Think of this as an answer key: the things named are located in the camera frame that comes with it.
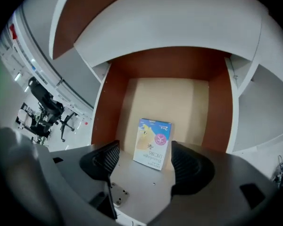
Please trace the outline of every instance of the office chair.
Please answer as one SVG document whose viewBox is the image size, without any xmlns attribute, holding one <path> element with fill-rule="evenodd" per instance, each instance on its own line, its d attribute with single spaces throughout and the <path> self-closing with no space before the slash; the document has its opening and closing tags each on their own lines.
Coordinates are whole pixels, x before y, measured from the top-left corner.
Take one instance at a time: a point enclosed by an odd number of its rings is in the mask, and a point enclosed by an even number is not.
<svg viewBox="0 0 283 226">
<path fill-rule="evenodd" d="M 61 116 L 64 112 L 64 107 L 60 102 L 53 100 L 53 95 L 49 93 L 38 81 L 35 77 L 32 77 L 28 86 L 31 89 L 31 92 L 34 97 L 39 101 L 39 106 L 41 109 L 41 116 L 39 117 L 37 124 L 41 123 L 45 125 L 45 131 L 48 131 L 53 124 L 58 125 L 58 121 L 61 122 L 61 140 L 65 142 L 63 139 L 65 126 L 69 127 L 71 131 L 75 129 L 68 125 L 68 121 L 72 118 L 76 113 L 71 113 L 68 115 L 65 120 L 61 119 Z"/>
</svg>

